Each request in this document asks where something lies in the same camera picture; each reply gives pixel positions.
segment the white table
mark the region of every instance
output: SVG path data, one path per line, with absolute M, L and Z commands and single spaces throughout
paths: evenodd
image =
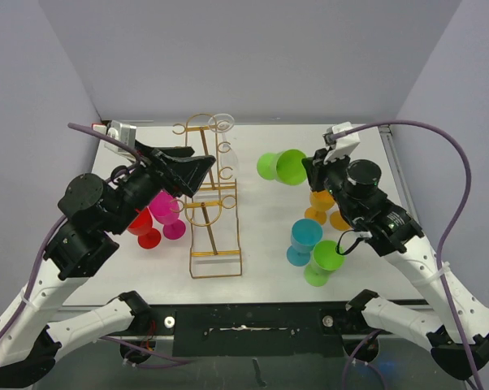
M 287 261 L 290 229 L 298 219 L 304 218 L 304 211 L 309 207 L 309 186 L 306 182 L 290 187 L 265 181 L 256 172 L 256 162 L 269 151 L 299 149 L 308 156 L 313 155 L 323 147 L 322 134 L 329 126 L 241 125 L 227 134 L 240 160 L 239 213 L 244 261 L 241 277 L 191 279 L 188 273 L 190 229 L 180 240 L 163 239 L 151 250 L 141 249 L 136 238 L 125 232 L 115 237 L 120 249 L 95 277 L 70 296 L 66 305 L 103 305 L 130 290 L 137 290 L 150 304 L 348 301 L 364 288 L 388 299 L 422 299 L 410 282 L 368 245 L 359 245 L 321 288 L 305 282 L 304 267 L 292 266 Z M 395 203 L 400 203 L 378 129 L 364 131 L 360 138 L 361 144 L 352 158 L 367 158 L 380 165 L 383 172 L 380 188 Z M 171 127 L 138 128 L 136 139 L 155 146 L 184 144 L 184 136 L 174 135 Z M 192 145 L 201 151 L 200 143 Z M 106 149 L 101 141 L 93 173 L 108 177 L 121 164 L 127 161 Z M 325 239 L 337 241 L 340 233 L 329 223 L 324 226 Z M 351 241 L 352 237 L 344 238 L 344 247 Z

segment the gray wall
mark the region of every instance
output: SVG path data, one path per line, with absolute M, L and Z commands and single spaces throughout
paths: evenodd
M 95 142 L 68 121 L 98 117 L 37 1 L 0 0 L 0 314 L 28 278 L 66 184 Z
M 103 119 L 394 117 L 460 0 L 40 0 Z
M 461 3 L 398 117 L 444 128 L 469 156 L 473 191 L 444 257 L 489 306 L 489 0 Z M 461 197 L 461 161 L 425 131 L 397 129 L 395 138 L 420 221 L 436 244 Z M 483 373 L 488 390 L 489 367 Z

